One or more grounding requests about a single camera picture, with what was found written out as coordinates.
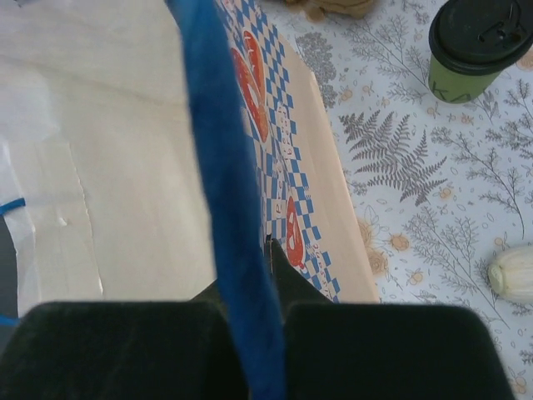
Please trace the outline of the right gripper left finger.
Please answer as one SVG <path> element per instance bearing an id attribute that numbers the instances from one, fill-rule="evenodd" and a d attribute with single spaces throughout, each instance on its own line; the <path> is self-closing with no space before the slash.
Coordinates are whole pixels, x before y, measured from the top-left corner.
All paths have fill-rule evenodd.
<path id="1" fill-rule="evenodd" d="M 1 357 L 4 399 L 246 399 L 217 288 L 185 302 L 45 302 Z"/>

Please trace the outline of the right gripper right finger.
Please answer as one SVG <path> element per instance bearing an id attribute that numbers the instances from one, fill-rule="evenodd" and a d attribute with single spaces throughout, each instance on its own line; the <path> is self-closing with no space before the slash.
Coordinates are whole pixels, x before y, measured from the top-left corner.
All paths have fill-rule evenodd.
<path id="1" fill-rule="evenodd" d="M 266 240 L 290 399 L 511 399 L 485 324 L 446 305 L 337 304 Z"/>

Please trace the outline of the checkered paper takeout bag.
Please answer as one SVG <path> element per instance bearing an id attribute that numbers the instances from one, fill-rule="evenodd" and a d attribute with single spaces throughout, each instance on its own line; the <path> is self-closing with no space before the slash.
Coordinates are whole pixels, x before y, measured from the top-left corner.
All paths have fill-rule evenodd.
<path id="1" fill-rule="evenodd" d="M 262 230 L 328 300 L 378 299 L 315 75 L 253 1 L 220 1 Z M 182 45 L 162 1 L 1 4 L 1 200 L 16 310 L 184 300 L 212 283 Z"/>

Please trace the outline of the green paper coffee cup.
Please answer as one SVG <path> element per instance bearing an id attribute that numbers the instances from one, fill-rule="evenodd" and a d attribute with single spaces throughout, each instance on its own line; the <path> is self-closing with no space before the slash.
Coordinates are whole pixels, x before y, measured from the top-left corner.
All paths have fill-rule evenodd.
<path id="1" fill-rule="evenodd" d="M 478 98 L 500 75 L 469 76 L 453 72 L 431 56 L 428 87 L 440 101 L 450 104 L 468 103 Z"/>

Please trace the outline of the cardboard cup carrier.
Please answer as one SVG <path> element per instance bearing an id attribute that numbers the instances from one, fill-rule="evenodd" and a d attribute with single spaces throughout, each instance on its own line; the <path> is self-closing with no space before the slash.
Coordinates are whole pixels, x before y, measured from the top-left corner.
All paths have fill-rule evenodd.
<path id="1" fill-rule="evenodd" d="M 286 0 L 284 3 L 289 8 L 302 10 L 311 22 L 324 20 L 327 13 L 363 19 L 376 5 L 375 0 Z"/>

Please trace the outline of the black cup lid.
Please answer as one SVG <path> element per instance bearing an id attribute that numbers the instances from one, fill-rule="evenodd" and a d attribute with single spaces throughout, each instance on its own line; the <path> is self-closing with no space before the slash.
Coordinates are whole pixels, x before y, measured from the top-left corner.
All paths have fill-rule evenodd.
<path id="1" fill-rule="evenodd" d="M 446 2 L 428 33 L 434 58 L 467 76 L 499 73 L 532 46 L 531 1 Z"/>

